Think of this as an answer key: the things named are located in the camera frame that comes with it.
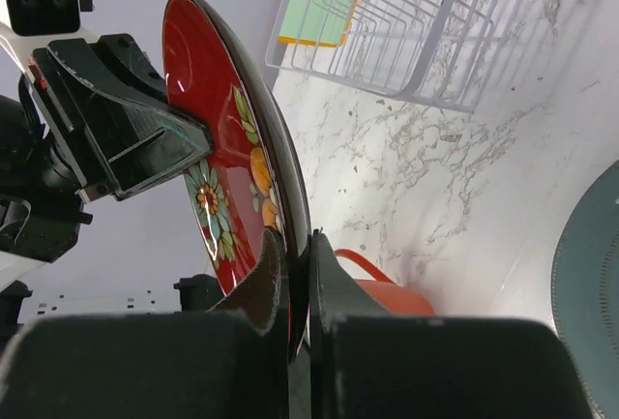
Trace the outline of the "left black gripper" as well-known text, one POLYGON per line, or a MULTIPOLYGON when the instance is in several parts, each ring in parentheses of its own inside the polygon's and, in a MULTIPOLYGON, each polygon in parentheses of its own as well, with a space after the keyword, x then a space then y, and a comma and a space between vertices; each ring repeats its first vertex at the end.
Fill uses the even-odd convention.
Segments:
POLYGON ((163 77, 128 34, 53 41, 28 69, 51 130, 44 180, 54 189, 122 200, 214 149, 207 124, 169 104, 163 77))

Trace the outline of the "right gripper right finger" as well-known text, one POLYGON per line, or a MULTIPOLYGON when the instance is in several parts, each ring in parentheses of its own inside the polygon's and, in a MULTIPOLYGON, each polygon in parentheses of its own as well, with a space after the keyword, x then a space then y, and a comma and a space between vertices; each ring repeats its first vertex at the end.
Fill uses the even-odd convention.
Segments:
POLYGON ((323 336, 341 315, 386 316, 390 313, 372 299, 340 266, 327 238, 316 229, 309 248, 309 353, 323 357, 323 336))

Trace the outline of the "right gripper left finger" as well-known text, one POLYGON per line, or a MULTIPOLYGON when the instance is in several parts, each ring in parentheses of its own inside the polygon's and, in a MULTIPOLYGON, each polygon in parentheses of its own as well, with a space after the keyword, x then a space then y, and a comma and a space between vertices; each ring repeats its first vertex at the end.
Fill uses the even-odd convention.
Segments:
POLYGON ((263 229, 256 264, 209 312, 236 314, 257 332, 271 332, 276 326, 289 331, 287 258, 279 232, 263 229))

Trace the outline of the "dark red floral plate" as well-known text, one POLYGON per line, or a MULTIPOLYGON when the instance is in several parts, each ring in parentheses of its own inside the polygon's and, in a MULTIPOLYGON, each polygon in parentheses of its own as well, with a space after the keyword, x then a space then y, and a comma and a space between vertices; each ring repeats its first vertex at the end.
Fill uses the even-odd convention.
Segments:
POLYGON ((302 169, 280 108, 250 54, 205 0, 168 0, 162 56, 170 105, 205 123, 213 149, 183 173, 223 293, 249 275, 270 227, 289 279, 288 357, 309 305, 310 212, 302 169))

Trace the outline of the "grey-teal plate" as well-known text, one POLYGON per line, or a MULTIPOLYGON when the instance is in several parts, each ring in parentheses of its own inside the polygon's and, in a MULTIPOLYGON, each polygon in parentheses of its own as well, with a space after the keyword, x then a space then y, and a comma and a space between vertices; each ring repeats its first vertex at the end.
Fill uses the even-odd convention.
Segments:
POLYGON ((551 270, 551 308, 590 404, 618 416, 618 164, 588 188, 565 224, 551 270))

